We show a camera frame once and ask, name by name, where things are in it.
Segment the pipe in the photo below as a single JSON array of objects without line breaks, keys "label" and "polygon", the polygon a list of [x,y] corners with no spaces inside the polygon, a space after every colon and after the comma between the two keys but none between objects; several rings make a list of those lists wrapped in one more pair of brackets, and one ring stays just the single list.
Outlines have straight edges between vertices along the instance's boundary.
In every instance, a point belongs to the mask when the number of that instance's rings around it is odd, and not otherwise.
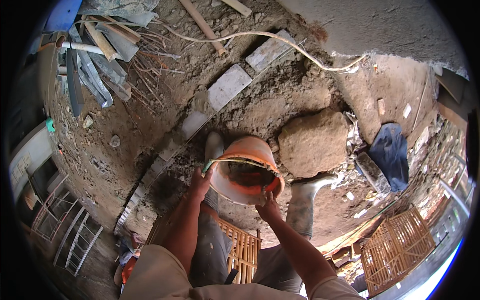
[{"label": "pipe", "polygon": [[80,43],[73,43],[73,42],[63,42],[61,46],[65,47],[65,48],[84,50],[84,51],[87,51],[87,52],[93,52],[93,53],[98,53],[98,54],[104,55],[102,50],[100,50],[100,48],[97,47],[97,46],[80,44]]},{"label": "pipe", "polygon": [[470,217],[470,211],[463,202],[463,200],[456,194],[456,192],[452,189],[451,186],[448,185],[443,179],[440,179],[440,183],[444,186],[445,190],[453,196],[453,198],[457,201],[458,205],[463,209],[463,211]]}]

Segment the gray pants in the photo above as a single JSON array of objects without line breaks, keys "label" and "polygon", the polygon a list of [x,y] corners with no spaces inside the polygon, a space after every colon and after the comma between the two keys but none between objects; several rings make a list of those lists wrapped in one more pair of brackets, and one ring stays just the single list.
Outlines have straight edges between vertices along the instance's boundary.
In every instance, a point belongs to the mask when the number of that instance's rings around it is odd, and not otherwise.
[{"label": "gray pants", "polygon": [[[197,248],[189,276],[194,288],[225,283],[230,271],[227,270],[227,258],[231,247],[232,240],[222,232],[215,219],[200,212]],[[259,251],[258,269],[252,282],[294,293],[300,292],[302,284],[281,245]]]}]

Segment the wooden crate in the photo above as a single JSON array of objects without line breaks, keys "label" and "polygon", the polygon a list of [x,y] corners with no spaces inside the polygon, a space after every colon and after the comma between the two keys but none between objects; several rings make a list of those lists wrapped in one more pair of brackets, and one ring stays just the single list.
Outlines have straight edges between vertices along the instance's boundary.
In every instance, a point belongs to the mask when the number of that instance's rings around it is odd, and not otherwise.
[{"label": "wooden crate", "polygon": [[[170,221],[174,218],[173,210],[158,217],[153,223],[146,244],[161,244],[170,228]],[[227,259],[228,272],[231,269],[239,271],[233,283],[251,283],[257,270],[257,253],[261,248],[260,231],[257,230],[257,237],[255,237],[220,218],[218,225],[233,242]]]},{"label": "wooden crate", "polygon": [[251,283],[257,270],[257,254],[261,249],[260,231],[257,230],[255,237],[220,218],[218,225],[233,242],[227,259],[227,270],[239,271],[233,283]]},{"label": "wooden crate", "polygon": [[434,248],[415,207],[383,221],[362,249],[369,298],[405,278]]}]

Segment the white pvc pipe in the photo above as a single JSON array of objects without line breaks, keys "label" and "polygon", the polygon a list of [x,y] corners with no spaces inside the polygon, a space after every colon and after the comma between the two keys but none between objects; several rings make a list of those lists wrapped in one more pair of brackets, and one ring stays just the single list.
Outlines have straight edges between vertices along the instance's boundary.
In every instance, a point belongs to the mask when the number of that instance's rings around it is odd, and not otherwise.
[{"label": "white pvc pipe", "polygon": [[65,48],[70,48],[70,45],[72,46],[71,48],[73,48],[73,49],[84,50],[84,51],[87,51],[87,52],[93,52],[93,53],[98,53],[98,54],[104,55],[102,50],[100,50],[100,48],[97,47],[97,46],[80,44],[80,43],[73,43],[73,42],[63,42],[61,46],[65,47]]}]

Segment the dark blue fabric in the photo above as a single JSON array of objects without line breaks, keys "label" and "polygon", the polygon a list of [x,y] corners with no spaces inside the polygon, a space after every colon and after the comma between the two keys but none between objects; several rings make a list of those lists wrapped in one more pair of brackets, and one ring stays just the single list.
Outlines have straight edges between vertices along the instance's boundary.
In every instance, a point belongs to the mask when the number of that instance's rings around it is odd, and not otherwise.
[{"label": "dark blue fabric", "polygon": [[382,170],[392,192],[403,191],[408,184],[407,140],[397,123],[384,124],[368,151]]}]

